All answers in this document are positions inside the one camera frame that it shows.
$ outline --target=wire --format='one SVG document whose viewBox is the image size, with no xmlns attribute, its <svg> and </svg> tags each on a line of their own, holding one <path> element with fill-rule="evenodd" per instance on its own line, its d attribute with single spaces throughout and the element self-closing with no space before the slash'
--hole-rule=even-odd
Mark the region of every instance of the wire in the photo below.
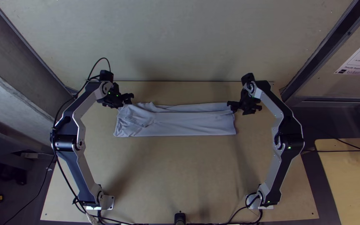
<svg viewBox="0 0 360 225">
<path fill-rule="evenodd" d="M 40 195 L 41 190 L 43 189 L 42 187 L 44 186 L 45 180 L 47 179 L 48 169 L 50 168 L 52 162 L 54 161 L 54 158 L 55 157 L 52 158 L 51 162 L 48 165 L 47 171 L 45 172 L 44 180 L 42 181 L 43 183 L 41 184 L 40 190 L 38 191 L 37 195 L 31 201 L 29 201 L 25 206 L 23 206 L 21 209 L 19 209 L 19 211 L 17 211 L 10 219 L 8 219 L 5 223 L 3 223 L 3 225 L 5 225 L 9 221 L 11 221 L 11 219 L 13 219 L 17 214 L 19 214 L 24 208 L 26 208 L 26 206 L 28 206 L 32 201 L 34 201 Z"/>
<path fill-rule="evenodd" d="M 99 222 L 100 224 L 102 224 L 102 225 L 106 225 L 106 224 L 104 224 L 104 222 L 101 220 L 101 210 L 98 210 L 97 216 L 98 216 L 98 222 Z"/>
<path fill-rule="evenodd" d="M 326 132 L 326 131 L 323 131 L 323 130 L 321 130 L 321 129 L 319 129 L 319 128 L 316 128 L 316 127 L 313 127 L 313 126 L 304 126 L 304 127 L 305 127 L 305 128 L 308 127 L 308 128 L 312 128 L 312 129 L 314 129 L 314 130 L 320 131 L 320 132 L 326 134 L 327 136 L 329 136 L 329 137 L 331 137 L 331 138 L 333 138 L 333 139 L 336 139 L 337 141 L 339 141 L 339 142 L 341 142 L 341 143 L 344 143 L 344 144 L 346 144 L 346 145 L 349 145 L 349 146 L 351 146 L 351 147 L 354 147 L 354 148 L 359 149 L 359 150 L 340 150 L 340 151 L 302 150 L 302 151 L 304 151 L 304 152 L 328 152 L 328 153 L 332 153 L 332 152 L 333 152 L 333 153 L 335 153 L 335 152 L 360 152 L 360 147 L 355 146 L 355 145 L 353 145 L 353 144 L 350 144 L 350 143 L 348 143 L 348 142 L 345 142 L 345 141 L 343 141 L 343 140 L 341 140 L 341 139 L 339 139 L 339 138 L 336 138 L 336 137 L 334 137 L 333 135 L 329 134 L 329 133 Z"/>
<path fill-rule="evenodd" d="M 250 197 L 251 195 L 255 195 L 255 194 L 256 194 L 256 192 L 247 195 L 247 196 L 245 197 L 245 206 L 239 208 L 235 213 L 233 213 L 233 215 L 230 217 L 230 219 L 229 219 L 226 223 L 221 223 L 221 224 L 218 224 L 218 225 L 228 225 L 228 224 L 243 224 L 243 225 L 257 224 L 257 225 L 258 225 L 259 222 L 260 222 L 260 220 L 262 219 L 262 216 L 263 216 L 263 211 L 262 211 L 262 209 L 259 209 L 259 218 L 258 218 L 256 221 L 254 221 L 254 222 L 231 222 L 231 221 L 233 220 L 233 218 L 235 217 L 235 215 L 236 215 L 239 211 L 241 211 L 241 210 L 243 210 L 243 209 L 249 208 L 249 207 L 252 206 L 252 204 L 259 198 L 259 195 L 257 195 L 257 196 L 251 201 L 250 204 L 247 204 L 247 199 L 248 199 L 248 197 Z"/>
<path fill-rule="evenodd" d="M 103 60 L 103 59 L 105 59 L 105 60 L 108 62 L 109 72 L 111 72 L 111 71 L 110 71 L 110 63 L 109 63 L 109 60 L 108 60 L 107 58 L 105 58 L 105 57 L 102 57 L 102 58 L 98 59 L 97 62 L 94 64 L 93 68 L 91 69 L 91 71 L 90 71 L 90 73 L 89 73 L 89 75 L 88 75 L 88 77 L 87 77 L 86 82 L 83 84 L 83 86 L 81 87 L 81 89 L 80 89 L 80 90 L 77 92 L 77 94 L 75 95 L 76 98 L 77 98 L 77 96 L 79 95 L 79 93 L 83 90 L 83 88 L 87 85 L 87 83 L 90 81 L 90 77 L 91 77 L 91 74 L 92 74 L 95 66 L 96 66 L 101 60 Z"/>
</svg>

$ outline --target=wall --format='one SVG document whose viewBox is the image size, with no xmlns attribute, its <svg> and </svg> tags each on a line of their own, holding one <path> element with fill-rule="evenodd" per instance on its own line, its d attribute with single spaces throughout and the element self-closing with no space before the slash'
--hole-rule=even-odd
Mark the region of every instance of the wall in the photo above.
<svg viewBox="0 0 360 225">
<path fill-rule="evenodd" d="M 0 0 L 0 7 L 75 89 L 100 57 L 116 80 L 239 81 L 254 72 L 282 87 L 351 2 Z"/>
<path fill-rule="evenodd" d="M 360 98 L 360 75 L 333 74 L 360 47 L 360 27 L 296 93 L 297 97 Z"/>
<path fill-rule="evenodd" d="M 53 118 L 0 78 L 0 122 L 45 145 Z"/>
<path fill-rule="evenodd" d="M 70 98 L 1 16 L 0 77 L 49 115 Z"/>
<path fill-rule="evenodd" d="M 53 116 L 70 98 L 0 16 L 0 132 L 50 145 Z"/>
</svg>

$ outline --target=floor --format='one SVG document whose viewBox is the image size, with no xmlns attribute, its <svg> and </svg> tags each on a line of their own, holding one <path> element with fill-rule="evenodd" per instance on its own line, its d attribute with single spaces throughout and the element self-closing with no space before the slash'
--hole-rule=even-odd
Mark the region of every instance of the floor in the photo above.
<svg viewBox="0 0 360 225">
<path fill-rule="evenodd" d="M 304 129 L 305 148 L 313 149 L 316 139 L 331 138 L 360 138 L 360 108 L 343 107 L 310 107 L 294 108 L 296 118 Z M 335 207 L 325 172 L 318 154 L 304 153 L 302 160 L 315 198 L 319 219 L 263 222 L 264 225 L 340 225 L 337 209 Z M 34 168 L 27 174 L 27 184 L 18 185 L 15 181 L 1 181 L 0 193 L 4 194 L 5 201 L 0 203 L 0 225 L 10 218 L 18 209 L 36 196 L 43 182 L 49 159 L 39 160 Z M 47 194 L 47 187 L 52 176 L 52 170 L 47 172 L 46 182 L 40 196 L 29 204 L 22 212 L 15 216 L 7 225 L 80 225 L 89 223 L 40 221 L 40 214 Z"/>
</svg>

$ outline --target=folded white shirt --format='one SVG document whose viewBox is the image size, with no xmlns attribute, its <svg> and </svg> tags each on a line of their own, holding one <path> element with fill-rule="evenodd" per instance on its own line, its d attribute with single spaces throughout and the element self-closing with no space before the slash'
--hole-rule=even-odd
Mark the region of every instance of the folded white shirt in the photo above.
<svg viewBox="0 0 360 225">
<path fill-rule="evenodd" d="M 175 106 L 137 103 L 118 111 L 116 137 L 236 134 L 234 114 L 225 102 Z"/>
</svg>

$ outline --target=wooden table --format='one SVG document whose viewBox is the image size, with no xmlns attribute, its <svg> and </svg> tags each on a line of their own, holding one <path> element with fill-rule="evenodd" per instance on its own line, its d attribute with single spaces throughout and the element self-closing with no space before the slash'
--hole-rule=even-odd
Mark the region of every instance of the wooden table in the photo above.
<svg viewBox="0 0 360 225">
<path fill-rule="evenodd" d="M 342 139 L 360 147 L 360 138 Z M 316 149 L 356 150 L 335 139 L 316 140 Z M 343 225 L 360 224 L 360 152 L 320 152 L 327 180 Z"/>
<path fill-rule="evenodd" d="M 242 88 L 240 82 L 118 84 L 122 93 L 134 93 L 134 103 L 157 105 L 238 101 Z M 181 210 L 188 223 L 224 223 L 266 177 L 273 156 L 274 117 L 265 107 L 254 115 L 238 112 L 238 133 L 229 136 L 117 138 L 113 136 L 116 114 L 117 110 L 96 103 L 83 117 L 91 172 L 105 192 L 115 196 L 114 209 L 103 211 L 103 216 L 130 223 L 173 223 L 174 214 Z M 294 159 L 282 193 L 280 204 L 264 211 L 263 221 L 318 218 L 300 157 Z M 86 222 L 72 200 L 56 168 L 41 219 Z M 234 221 L 254 221 L 257 215 L 255 210 L 244 210 Z"/>
</svg>

